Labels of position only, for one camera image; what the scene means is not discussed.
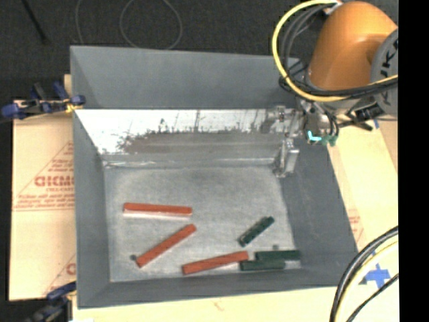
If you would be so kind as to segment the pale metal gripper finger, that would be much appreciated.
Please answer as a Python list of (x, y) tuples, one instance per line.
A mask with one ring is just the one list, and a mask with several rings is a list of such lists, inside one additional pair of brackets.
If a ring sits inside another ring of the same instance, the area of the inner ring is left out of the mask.
[(289, 154), (289, 147), (287, 141), (283, 141), (278, 155), (275, 158), (275, 175), (277, 177), (285, 177), (288, 173), (287, 169), (287, 163), (288, 163), (288, 154)]
[(286, 141), (285, 147), (286, 154), (284, 156), (284, 175), (288, 176), (295, 172), (298, 156), (300, 155), (300, 149), (295, 147), (293, 141)]

